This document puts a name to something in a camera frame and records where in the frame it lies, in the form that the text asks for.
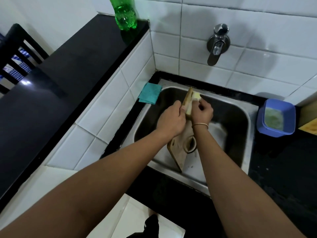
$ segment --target teal sponge cloth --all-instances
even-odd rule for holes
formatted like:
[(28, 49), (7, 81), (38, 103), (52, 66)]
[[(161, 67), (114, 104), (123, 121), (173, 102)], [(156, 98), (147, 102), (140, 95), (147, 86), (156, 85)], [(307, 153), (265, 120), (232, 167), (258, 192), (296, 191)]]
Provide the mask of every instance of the teal sponge cloth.
[(139, 102), (156, 104), (156, 100), (158, 99), (161, 90), (161, 85), (153, 83), (145, 84), (142, 92), (139, 95)]

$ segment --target green plastic bottle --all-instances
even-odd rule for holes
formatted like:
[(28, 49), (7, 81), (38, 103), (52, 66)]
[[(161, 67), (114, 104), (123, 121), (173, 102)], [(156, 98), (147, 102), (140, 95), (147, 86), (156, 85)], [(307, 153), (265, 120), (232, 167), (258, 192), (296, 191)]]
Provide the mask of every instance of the green plastic bottle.
[(132, 0), (110, 0), (115, 19), (120, 30), (128, 31), (137, 27), (137, 17), (132, 7)]

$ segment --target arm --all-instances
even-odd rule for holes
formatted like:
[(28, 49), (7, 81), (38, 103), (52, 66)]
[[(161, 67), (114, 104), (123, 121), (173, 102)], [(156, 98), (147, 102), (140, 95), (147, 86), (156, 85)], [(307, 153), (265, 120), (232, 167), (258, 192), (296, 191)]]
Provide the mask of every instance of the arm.
[[(192, 103), (193, 124), (209, 124), (212, 116), (213, 109), (205, 100)], [(304, 237), (226, 155), (205, 125), (195, 125), (193, 129), (208, 189), (228, 237)]]
[(1, 230), (0, 237), (86, 237), (185, 122), (185, 110), (176, 101), (155, 131), (65, 180)]

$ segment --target chair backrest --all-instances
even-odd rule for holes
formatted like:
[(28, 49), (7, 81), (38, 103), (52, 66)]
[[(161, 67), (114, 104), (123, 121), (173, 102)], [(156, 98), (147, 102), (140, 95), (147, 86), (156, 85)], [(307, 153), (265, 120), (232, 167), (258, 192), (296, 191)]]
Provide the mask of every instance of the chair backrest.
[[(10, 73), (6, 72), (3, 68), (9, 64), (15, 71), (25, 77), (28, 73), (18, 65), (12, 58), (16, 56), (21, 62), (25, 63), (30, 69), (34, 69), (35, 66), (32, 62), (20, 51), (21, 48), (28, 53), (35, 62), (42, 63), (40, 57), (38, 57), (25, 43), (28, 42), (35, 51), (42, 57), (42, 59), (48, 58), (48, 54), (41, 48), (41, 46), (19, 25), (13, 24), (8, 31), (7, 35), (0, 43), (0, 75), (5, 77), (13, 84), (18, 84), (18, 80)], [(0, 92), (6, 94), (9, 91), (8, 88), (0, 85)]]

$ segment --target black granite countertop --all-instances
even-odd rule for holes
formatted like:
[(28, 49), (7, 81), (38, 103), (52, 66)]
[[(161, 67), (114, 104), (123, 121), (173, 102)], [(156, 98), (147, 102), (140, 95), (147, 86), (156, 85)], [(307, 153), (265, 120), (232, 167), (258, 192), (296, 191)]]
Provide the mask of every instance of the black granite countertop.
[(96, 15), (0, 99), (0, 211), (148, 30)]
[[(262, 106), (265, 98), (212, 84), (156, 72), (151, 83), (163, 78)], [(115, 152), (132, 128), (144, 103), (136, 102), (105, 150)], [(296, 130), (293, 135), (273, 138), (256, 131), (251, 177), (279, 205), (307, 237), (317, 234), (317, 136)], [(150, 167), (146, 167), (127, 194), (186, 230), (187, 237), (225, 237), (210, 197)]]

